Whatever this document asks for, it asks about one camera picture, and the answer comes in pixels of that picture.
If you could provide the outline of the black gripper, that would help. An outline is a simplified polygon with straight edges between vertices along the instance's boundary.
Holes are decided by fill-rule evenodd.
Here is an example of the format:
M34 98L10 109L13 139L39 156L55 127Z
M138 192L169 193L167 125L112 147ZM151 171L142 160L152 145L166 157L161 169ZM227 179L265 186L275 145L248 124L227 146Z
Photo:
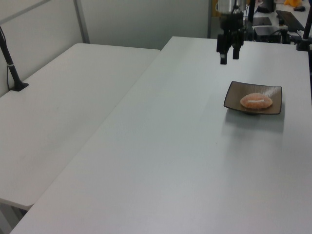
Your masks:
M244 44L244 15L243 12L221 13L220 27L223 34L217 36L216 51L220 55L220 64L227 64L229 48L233 47L233 59L239 59L241 46Z

